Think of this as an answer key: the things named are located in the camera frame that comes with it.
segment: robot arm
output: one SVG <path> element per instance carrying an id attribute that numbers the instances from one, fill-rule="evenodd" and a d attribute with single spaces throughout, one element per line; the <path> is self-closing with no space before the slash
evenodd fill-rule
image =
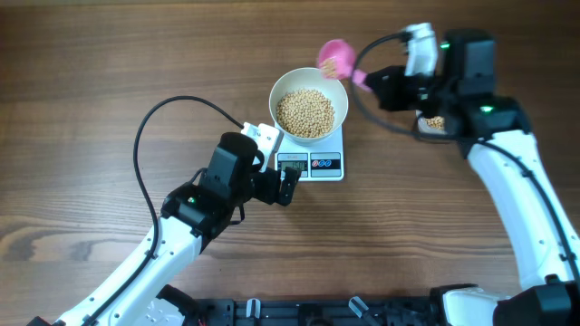
<path id="1" fill-rule="evenodd" d="M 233 211 L 250 198 L 269 205 L 287 206 L 292 201 L 298 171 L 267 167 L 267 160 L 282 140 L 280 130 L 245 123 L 242 133 L 222 135 L 205 174 L 198 185 L 191 182 L 172 191 L 165 199 L 159 219 L 159 241 L 154 258 L 137 278 L 97 319 L 98 325 L 182 325 L 182 313 L 159 315 L 147 311 L 164 286 L 187 265 L 193 263 L 231 222 Z M 54 325 L 83 325 L 127 280 L 149 253 L 153 228 L 131 255 L 97 290 Z M 36 318 L 29 325 L 49 325 Z"/>
<path id="2" fill-rule="evenodd" d="M 575 253 L 580 244 L 542 167 L 524 111 L 515 100 L 494 94 L 494 40 L 480 30 L 446 32 L 441 44 L 442 72 L 435 76 L 433 60 L 437 59 L 437 48 L 433 46 L 435 36 L 430 25 L 411 25 L 399 38 L 407 44 L 407 66 L 369 73 L 366 86 L 377 96 L 382 109 L 420 110 L 425 118 L 444 118 L 445 136 L 407 130 L 403 133 L 416 139 L 458 142 L 461 154 L 479 174 L 496 204 L 514 248 L 524 290 L 509 298 L 485 293 L 474 286 L 434 289 L 436 295 L 432 297 L 439 298 L 442 309 L 440 322 L 452 325 L 577 322 L 580 292 Z"/>

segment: white bowl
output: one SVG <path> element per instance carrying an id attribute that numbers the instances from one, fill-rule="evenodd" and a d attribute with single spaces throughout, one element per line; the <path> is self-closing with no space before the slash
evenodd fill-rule
<path id="1" fill-rule="evenodd" d="M 274 88 L 272 88 L 272 91 L 270 92 L 270 115 L 276 124 L 278 122 L 276 120 L 278 102 L 282 100 L 287 93 L 301 89 L 320 91 L 328 100 L 330 100 L 331 105 L 334 108 L 333 127 L 330 132 L 324 134 L 322 137 L 298 137 L 282 129 L 279 125 L 276 125 L 284 132 L 285 137 L 290 138 L 296 143 L 307 146 L 308 144 L 313 144 L 330 136 L 343 124 L 344 119 L 346 119 L 346 113 L 348 112 L 348 97 L 346 96 L 346 91 L 344 90 L 343 85 L 339 81 L 326 79 L 318 68 L 299 68 L 292 70 L 282 76 L 274 84 Z"/>

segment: wood grain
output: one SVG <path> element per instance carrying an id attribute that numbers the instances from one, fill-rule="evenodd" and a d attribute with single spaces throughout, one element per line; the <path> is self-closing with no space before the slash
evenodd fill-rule
<path id="1" fill-rule="evenodd" d="M 1 8 L 0 325 L 58 317 L 150 228 L 131 151 L 154 104 L 190 94 L 239 120 L 268 123 L 274 82 L 314 65 L 324 42 L 344 38 L 360 50 L 417 22 L 497 37 L 499 92 L 526 108 L 546 170 L 578 225 L 578 9 L 498 0 Z M 364 68 L 403 63 L 399 51 L 385 46 Z M 376 112 L 412 122 L 409 112 Z M 171 104 L 151 119 L 140 163 L 158 208 L 231 130 L 196 103 Z M 173 283 L 197 298 L 238 299 L 424 294 L 465 282 L 518 291 L 495 207 L 454 146 L 393 135 L 352 106 L 344 147 L 344 182 L 300 184 L 286 208 L 248 203 L 246 221 Z"/>

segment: scale platform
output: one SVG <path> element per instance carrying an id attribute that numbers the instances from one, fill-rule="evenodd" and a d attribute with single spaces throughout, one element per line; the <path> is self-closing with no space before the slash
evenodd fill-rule
<path id="1" fill-rule="evenodd" d="M 275 169 L 302 171 L 299 181 L 340 181 L 344 178 L 343 127 L 312 145 L 304 146 L 284 137 L 275 154 Z"/>

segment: bowl of soybeans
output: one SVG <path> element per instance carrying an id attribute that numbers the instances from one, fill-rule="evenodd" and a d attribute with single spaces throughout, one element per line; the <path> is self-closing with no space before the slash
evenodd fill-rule
<path id="1" fill-rule="evenodd" d="M 308 145 L 325 139 L 344 122 L 348 97 L 337 80 L 318 68 L 300 68 L 282 76 L 270 92 L 270 115 L 290 140 Z"/>

